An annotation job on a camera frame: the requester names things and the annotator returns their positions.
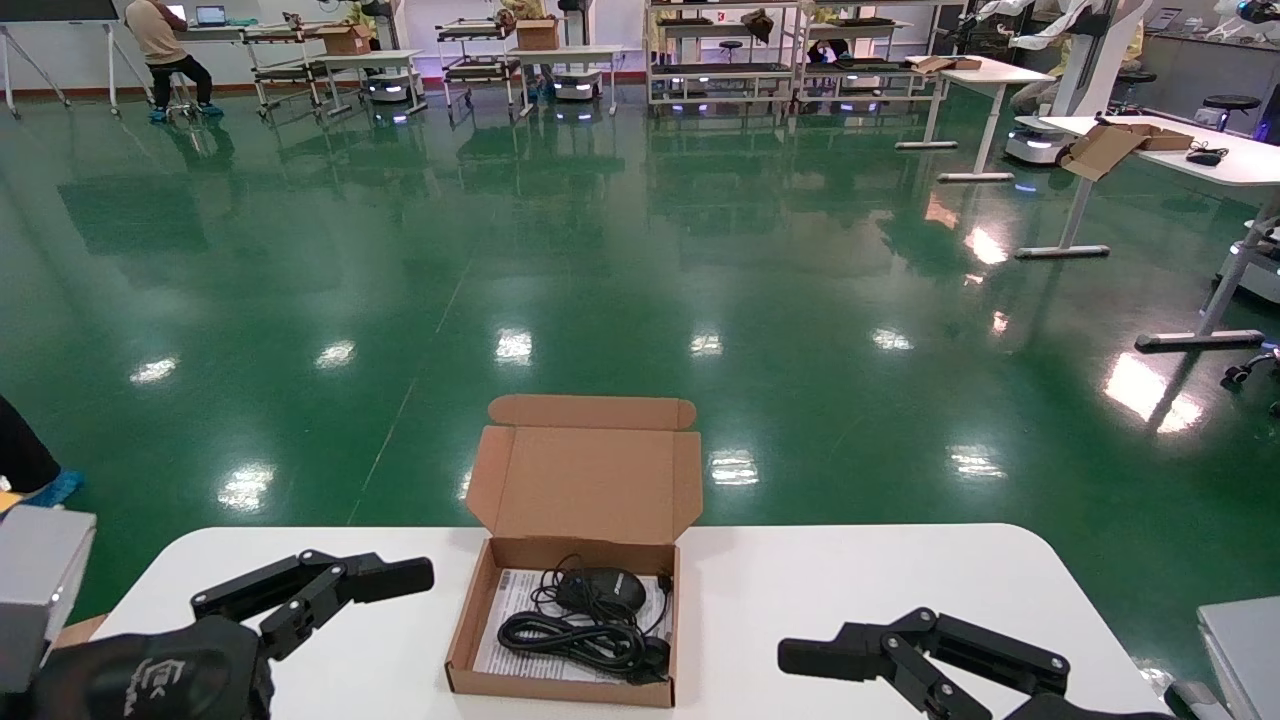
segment cardboard box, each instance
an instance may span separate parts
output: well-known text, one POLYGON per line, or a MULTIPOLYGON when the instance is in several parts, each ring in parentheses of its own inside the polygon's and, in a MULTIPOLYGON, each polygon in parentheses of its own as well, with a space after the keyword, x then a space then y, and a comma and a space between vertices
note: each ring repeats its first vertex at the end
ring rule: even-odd
POLYGON ((982 68, 979 58, 964 55, 929 55, 911 65, 913 70, 925 76, 938 70, 977 70, 979 68, 982 68))
POLYGON ((516 46, 521 50, 559 50, 559 18, 540 20, 518 20, 516 23, 516 46))
POLYGON ((685 400, 508 395, 489 405, 466 505, 493 533, 480 550, 444 661, 465 694, 672 707, 684 579, 676 538, 703 511, 701 437, 685 400), (671 574, 668 680, 646 685, 515 678, 474 669, 503 568, 585 566, 671 574))
POLYGON ((1148 124, 1100 124, 1068 149, 1061 164, 1097 182, 1134 150, 1187 150, 1192 140, 1189 135, 1148 124))
POLYGON ((326 55, 367 55, 374 51, 369 44, 374 33, 365 26, 329 26, 316 29, 324 40, 326 55))

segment green floor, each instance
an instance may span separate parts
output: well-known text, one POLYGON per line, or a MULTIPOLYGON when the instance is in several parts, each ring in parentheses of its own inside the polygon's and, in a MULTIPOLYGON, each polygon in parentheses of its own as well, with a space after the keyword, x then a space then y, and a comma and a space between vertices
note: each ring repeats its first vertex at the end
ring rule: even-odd
POLYGON ((78 615, 207 525, 472 524, 502 393, 678 396, 701 523, 1023 525, 1140 666, 1208 679, 1196 607, 1280 593, 1280 387, 1132 345, 1190 329, 1256 200, 1128 163, 1082 229, 1110 259, 1020 263, 1070 176, 936 184, 982 96, 943 109, 960 150, 902 154, 892 105, 787 133, 625 90, 515 128, 493 95, 456 129, 275 132, 228 99, 200 149, 138 104, 0 118, 0 392, 88 477, 78 615))

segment wheel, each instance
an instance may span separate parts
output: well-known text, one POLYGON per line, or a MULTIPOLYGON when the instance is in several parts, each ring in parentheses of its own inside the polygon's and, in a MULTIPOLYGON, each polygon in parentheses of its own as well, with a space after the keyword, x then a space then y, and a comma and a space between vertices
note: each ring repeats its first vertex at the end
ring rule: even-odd
POLYGON ((1226 373, 1224 373, 1224 379, 1234 384, 1240 384, 1244 380, 1249 379, 1249 372, 1251 370, 1248 368, 1231 365, 1230 368, 1226 369, 1226 373))

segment laptop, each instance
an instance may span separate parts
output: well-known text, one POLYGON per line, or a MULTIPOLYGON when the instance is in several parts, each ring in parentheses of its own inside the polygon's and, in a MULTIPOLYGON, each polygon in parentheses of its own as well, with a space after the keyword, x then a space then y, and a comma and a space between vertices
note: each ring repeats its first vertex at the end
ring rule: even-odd
POLYGON ((1181 8, 1161 8, 1156 17, 1147 22, 1147 32, 1164 32, 1169 29, 1169 23, 1183 13, 1181 8))
POLYGON ((197 5, 196 24, 200 27, 225 27, 227 8, 223 5, 197 5))

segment computer mouse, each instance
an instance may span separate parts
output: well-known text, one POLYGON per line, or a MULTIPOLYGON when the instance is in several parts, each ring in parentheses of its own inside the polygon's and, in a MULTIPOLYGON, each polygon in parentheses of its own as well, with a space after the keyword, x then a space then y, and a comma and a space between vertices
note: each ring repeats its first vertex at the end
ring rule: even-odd
POLYGON ((567 570, 556 588, 556 603, 570 612, 622 609, 631 615, 644 607, 646 593, 640 578, 621 568, 567 570))

